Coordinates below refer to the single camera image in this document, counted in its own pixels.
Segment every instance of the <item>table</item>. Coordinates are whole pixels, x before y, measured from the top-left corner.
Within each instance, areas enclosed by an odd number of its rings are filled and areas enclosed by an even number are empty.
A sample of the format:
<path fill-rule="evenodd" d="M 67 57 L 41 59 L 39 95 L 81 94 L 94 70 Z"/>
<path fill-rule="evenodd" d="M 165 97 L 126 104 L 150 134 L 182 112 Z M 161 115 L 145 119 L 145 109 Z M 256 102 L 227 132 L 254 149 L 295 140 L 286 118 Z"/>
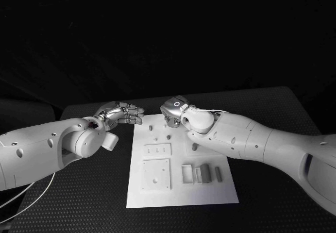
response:
<path fill-rule="evenodd" d="M 279 130 L 321 132 L 287 87 L 184 95 L 199 108 L 223 109 Z M 122 100 L 159 114 L 171 97 Z M 104 103 L 73 105 L 62 119 L 91 116 Z M 120 141 L 110 152 L 74 162 L 55 175 L 49 191 L 15 221 L 22 232 L 335 232 L 336 217 L 315 203 L 290 176 L 272 166 L 230 160 L 240 204 L 127 209 L 133 125 L 113 129 Z M 31 188 L 21 209 L 38 198 L 51 176 Z"/>

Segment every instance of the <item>robotic hand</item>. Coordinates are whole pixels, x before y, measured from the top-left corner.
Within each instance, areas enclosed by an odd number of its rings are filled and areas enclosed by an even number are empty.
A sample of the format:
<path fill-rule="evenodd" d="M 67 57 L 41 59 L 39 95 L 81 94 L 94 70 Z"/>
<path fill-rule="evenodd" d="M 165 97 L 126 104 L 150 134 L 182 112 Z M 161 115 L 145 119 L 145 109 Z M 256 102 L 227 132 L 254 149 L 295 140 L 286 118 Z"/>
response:
<path fill-rule="evenodd" d="M 143 108 L 110 102 L 94 116 L 57 121 L 0 136 L 0 191 L 34 183 L 103 146 L 113 150 L 119 137 L 109 131 L 119 123 L 140 124 Z"/>
<path fill-rule="evenodd" d="M 336 134 L 287 133 L 241 115 L 195 108 L 182 96 L 169 99 L 161 109 L 168 125 L 176 128 L 182 123 L 195 143 L 234 159 L 279 168 L 336 215 Z"/>

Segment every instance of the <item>dark curtain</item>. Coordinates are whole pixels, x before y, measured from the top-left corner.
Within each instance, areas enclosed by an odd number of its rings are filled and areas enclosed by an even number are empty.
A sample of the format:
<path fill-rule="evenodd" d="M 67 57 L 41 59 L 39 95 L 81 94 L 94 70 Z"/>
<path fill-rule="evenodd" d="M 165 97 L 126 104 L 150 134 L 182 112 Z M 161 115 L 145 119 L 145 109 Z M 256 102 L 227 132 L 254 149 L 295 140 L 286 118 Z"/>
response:
<path fill-rule="evenodd" d="M 246 4 L 168 14 L 155 8 L 146 17 L 132 7 L 119 14 L 110 1 L 2 3 L 0 85 L 18 90 L 2 95 L 22 93 L 62 110 L 286 85 L 322 131 L 335 131 L 334 6 Z"/>

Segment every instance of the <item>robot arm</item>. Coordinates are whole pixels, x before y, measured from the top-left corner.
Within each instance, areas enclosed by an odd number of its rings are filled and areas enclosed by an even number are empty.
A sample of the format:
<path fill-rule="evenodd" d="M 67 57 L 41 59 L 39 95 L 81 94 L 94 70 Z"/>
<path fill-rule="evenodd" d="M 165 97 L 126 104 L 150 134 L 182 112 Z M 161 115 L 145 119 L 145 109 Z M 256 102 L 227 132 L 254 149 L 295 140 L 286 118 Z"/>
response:
<path fill-rule="evenodd" d="M 286 172 L 321 206 L 336 215 L 336 134 L 308 136 L 269 128 L 253 119 L 197 109 L 182 96 L 166 101 L 168 125 L 234 159 L 260 161 Z"/>
<path fill-rule="evenodd" d="M 143 108 L 107 103 L 94 116 L 74 118 L 0 135 L 0 191 L 34 183 L 88 158 L 103 146 L 113 150 L 119 123 L 142 124 Z"/>

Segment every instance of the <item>cable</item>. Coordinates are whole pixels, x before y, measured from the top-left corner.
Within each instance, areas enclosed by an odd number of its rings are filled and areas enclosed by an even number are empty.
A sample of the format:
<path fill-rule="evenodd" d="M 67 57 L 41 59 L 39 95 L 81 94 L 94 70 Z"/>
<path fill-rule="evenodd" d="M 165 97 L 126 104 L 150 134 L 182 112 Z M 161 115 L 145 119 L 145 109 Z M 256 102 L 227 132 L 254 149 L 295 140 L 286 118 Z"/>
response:
<path fill-rule="evenodd" d="M 38 199 L 34 201 L 34 203 L 16 215 L 13 215 L 11 218 L 8 218 L 5 221 L 2 221 L 0 224 L 5 223 L 8 220 L 11 220 L 13 217 L 16 217 L 24 211 L 26 211 L 29 209 L 29 207 L 35 204 L 35 202 L 41 199 L 41 197 L 44 196 L 45 192 L 48 191 L 48 188 L 51 186 L 54 177 L 55 177 L 55 174 L 52 175 L 49 185 L 48 185 L 47 189 L 45 189 L 42 195 L 38 197 Z"/>
<path fill-rule="evenodd" d="M 0 208 L 11 203 L 24 193 L 25 191 L 32 187 L 32 185 L 35 184 L 35 182 L 29 185 L 29 187 L 0 206 Z"/>
<path fill-rule="evenodd" d="M 223 112 L 223 113 L 230 113 L 224 110 L 217 110 L 217 109 L 212 109 L 212 110 L 205 110 L 205 109 L 201 109 L 201 108 L 197 108 L 195 105 L 191 105 L 191 108 L 199 112 Z"/>

